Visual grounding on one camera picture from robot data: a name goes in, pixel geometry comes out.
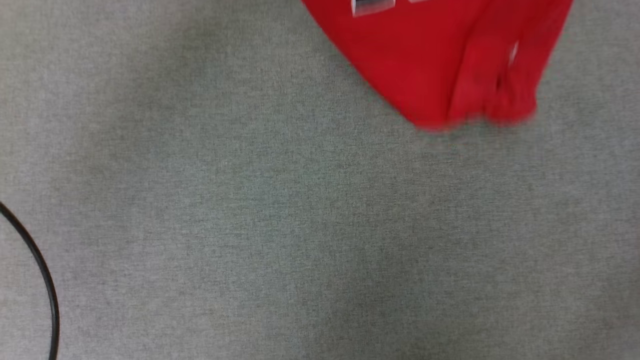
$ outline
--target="gray textured surface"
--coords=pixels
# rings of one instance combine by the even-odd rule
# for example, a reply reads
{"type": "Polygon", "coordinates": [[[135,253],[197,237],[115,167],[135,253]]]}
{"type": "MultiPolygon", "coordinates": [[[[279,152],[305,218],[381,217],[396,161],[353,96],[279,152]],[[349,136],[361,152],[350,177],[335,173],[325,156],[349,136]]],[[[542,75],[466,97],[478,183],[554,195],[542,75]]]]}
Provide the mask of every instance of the gray textured surface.
{"type": "MultiPolygon", "coordinates": [[[[0,199],[60,359],[640,358],[640,3],[434,135],[297,0],[0,0],[0,199]]],[[[0,359],[43,359],[0,221],[0,359]]]]}

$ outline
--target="black cable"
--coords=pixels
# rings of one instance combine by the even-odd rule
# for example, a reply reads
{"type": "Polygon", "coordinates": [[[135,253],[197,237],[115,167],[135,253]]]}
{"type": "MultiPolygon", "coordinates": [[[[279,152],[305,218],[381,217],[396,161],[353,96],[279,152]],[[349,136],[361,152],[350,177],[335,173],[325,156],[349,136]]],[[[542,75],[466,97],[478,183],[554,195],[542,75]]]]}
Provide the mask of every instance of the black cable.
{"type": "Polygon", "coordinates": [[[4,215],[11,225],[13,225],[13,228],[20,234],[24,242],[29,247],[29,250],[31,250],[33,257],[36,259],[36,263],[38,263],[40,272],[42,273],[44,284],[47,286],[49,305],[51,306],[51,348],[49,349],[49,360],[56,360],[58,356],[58,342],[60,340],[60,310],[58,309],[58,297],[56,296],[56,289],[53,286],[51,273],[49,272],[47,263],[42,257],[40,249],[38,249],[38,245],[33,241],[33,238],[29,235],[27,229],[24,228],[20,223],[20,220],[18,220],[11,210],[9,210],[9,208],[7,208],[1,201],[0,213],[4,215]]]}

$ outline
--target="red fabric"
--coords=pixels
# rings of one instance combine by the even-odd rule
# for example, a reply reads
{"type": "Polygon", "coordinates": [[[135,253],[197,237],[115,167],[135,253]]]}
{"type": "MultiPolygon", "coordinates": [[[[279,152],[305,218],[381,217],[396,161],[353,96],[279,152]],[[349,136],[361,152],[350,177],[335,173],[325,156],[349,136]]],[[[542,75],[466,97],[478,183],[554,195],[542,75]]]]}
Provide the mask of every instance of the red fabric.
{"type": "Polygon", "coordinates": [[[396,0],[361,16],[351,0],[302,1],[382,96],[437,130],[476,115],[509,124],[532,114],[573,0],[396,0]]]}

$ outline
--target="white print on red fabric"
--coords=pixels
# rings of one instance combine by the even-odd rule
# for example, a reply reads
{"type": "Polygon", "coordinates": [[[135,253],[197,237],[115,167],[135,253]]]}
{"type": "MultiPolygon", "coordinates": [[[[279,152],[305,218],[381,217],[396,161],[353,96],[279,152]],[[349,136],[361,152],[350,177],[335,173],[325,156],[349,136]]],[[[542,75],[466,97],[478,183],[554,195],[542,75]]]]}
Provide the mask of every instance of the white print on red fabric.
{"type": "MultiPolygon", "coordinates": [[[[425,0],[408,0],[410,3],[419,3],[425,0]]],[[[369,15],[390,9],[396,5],[396,0],[351,0],[353,16],[369,15]]]]}

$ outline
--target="red shirt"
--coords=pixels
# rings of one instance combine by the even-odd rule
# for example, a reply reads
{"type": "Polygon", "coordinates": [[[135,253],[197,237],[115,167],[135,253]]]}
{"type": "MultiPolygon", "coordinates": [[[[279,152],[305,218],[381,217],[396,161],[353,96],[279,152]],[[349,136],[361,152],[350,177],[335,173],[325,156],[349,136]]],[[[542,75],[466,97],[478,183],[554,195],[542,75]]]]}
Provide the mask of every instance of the red shirt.
{"type": "Polygon", "coordinates": [[[363,77],[407,119],[516,122],[573,0],[302,0],[363,77]]]}

